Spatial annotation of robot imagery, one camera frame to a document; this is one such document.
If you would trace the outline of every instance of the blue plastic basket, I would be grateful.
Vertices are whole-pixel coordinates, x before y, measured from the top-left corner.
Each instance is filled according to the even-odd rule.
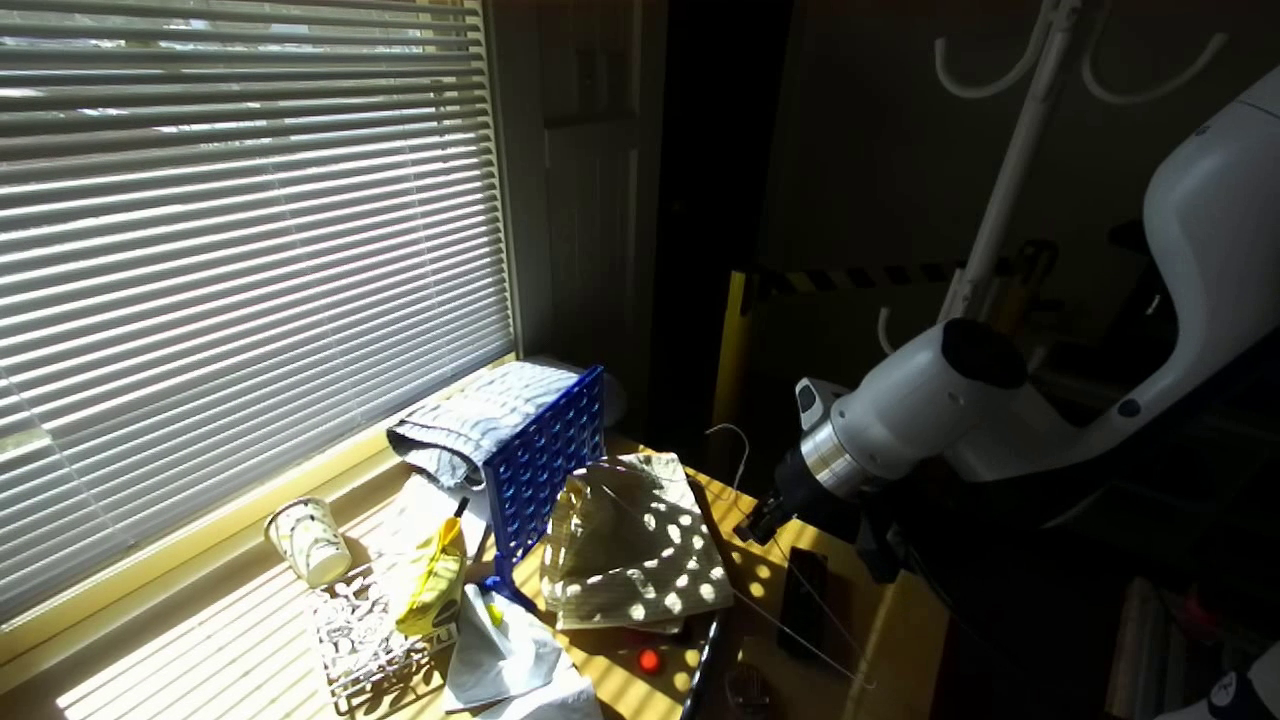
[[[606,456],[606,370],[590,370],[487,461],[498,574],[485,587],[534,608],[518,587],[518,565],[550,534],[563,479]]]

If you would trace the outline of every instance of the yellow object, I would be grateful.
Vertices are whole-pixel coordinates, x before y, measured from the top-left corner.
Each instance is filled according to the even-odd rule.
[[[449,517],[413,557],[402,579],[394,579],[390,608],[404,638],[430,638],[456,622],[456,592],[466,579],[466,504]]]

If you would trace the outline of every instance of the window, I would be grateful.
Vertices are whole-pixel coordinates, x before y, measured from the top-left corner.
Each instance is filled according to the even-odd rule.
[[[0,622],[511,352],[481,0],[0,8]]]

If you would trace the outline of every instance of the wall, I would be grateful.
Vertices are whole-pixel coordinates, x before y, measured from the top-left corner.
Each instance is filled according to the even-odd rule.
[[[970,255],[1024,94],[948,96],[931,76],[931,41],[948,37],[954,74],[986,85],[1024,51],[1032,15],[1032,0],[798,0],[756,260],[869,268],[880,283],[756,314],[745,425],[764,444],[798,434],[798,376],[856,383],[876,355],[880,303],[892,303],[902,331],[931,319],[943,287],[920,268]],[[1142,107],[1086,94],[1077,70],[1098,15],[1086,19],[1007,240],[1061,245],[1044,283],[1061,314],[1039,331],[1098,341],[1142,272],[1142,255],[1114,248],[1110,233],[1142,217],[1162,156],[1280,60],[1280,3],[1115,0],[1098,46],[1114,89],[1148,89],[1180,74],[1207,32],[1230,32],[1203,76]]]

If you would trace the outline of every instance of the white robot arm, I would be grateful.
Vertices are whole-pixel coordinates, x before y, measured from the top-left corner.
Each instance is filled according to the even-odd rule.
[[[1012,479],[1114,451],[1223,364],[1280,329],[1280,70],[1193,133],[1151,176],[1143,233],[1163,275],[1176,344],[1088,429],[1069,425],[1024,376],[1019,352],[976,319],[948,319],[862,388],[802,382],[802,465],[745,536],[802,507],[802,485],[851,495],[943,456],[964,479]]]

